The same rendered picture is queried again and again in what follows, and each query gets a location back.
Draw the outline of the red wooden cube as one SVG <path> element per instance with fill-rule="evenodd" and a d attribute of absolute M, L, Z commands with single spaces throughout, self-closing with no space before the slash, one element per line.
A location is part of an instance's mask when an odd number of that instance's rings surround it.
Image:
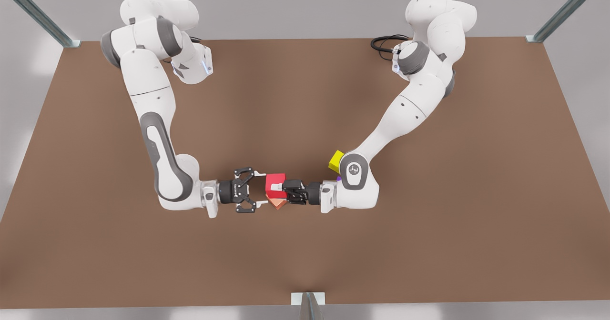
<path fill-rule="evenodd" d="M 284 183 L 286 177 L 285 174 L 267 174 L 265 177 L 265 194 L 267 197 L 287 199 L 287 193 L 285 191 L 274 191 L 270 190 L 271 183 Z"/>

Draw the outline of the yellow wooden cube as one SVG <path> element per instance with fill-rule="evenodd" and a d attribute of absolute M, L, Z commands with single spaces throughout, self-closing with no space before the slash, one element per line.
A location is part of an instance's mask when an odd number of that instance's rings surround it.
<path fill-rule="evenodd" d="M 329 164 L 327 165 L 330 170 L 333 170 L 337 174 L 340 174 L 340 161 L 344 153 L 340 150 L 336 150 L 333 154 L 332 158 L 329 160 Z"/>

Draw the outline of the silver frame post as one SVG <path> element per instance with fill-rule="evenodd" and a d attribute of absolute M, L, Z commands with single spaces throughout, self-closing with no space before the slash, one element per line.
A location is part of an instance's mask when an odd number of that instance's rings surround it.
<path fill-rule="evenodd" d="M 292 292 L 291 305 L 300 306 L 299 320 L 324 320 L 320 305 L 326 304 L 324 292 Z"/>
<path fill-rule="evenodd" d="M 57 23 L 55 23 L 34 1 L 32 0 L 13 0 L 19 5 L 37 24 L 42 27 L 51 37 L 53 37 L 64 48 L 78 48 L 81 46 L 80 40 L 73 40 L 65 33 Z"/>
<path fill-rule="evenodd" d="M 543 43 L 560 25 L 562 25 L 586 0 L 568 0 L 560 9 L 535 33 L 525 36 L 526 42 Z"/>

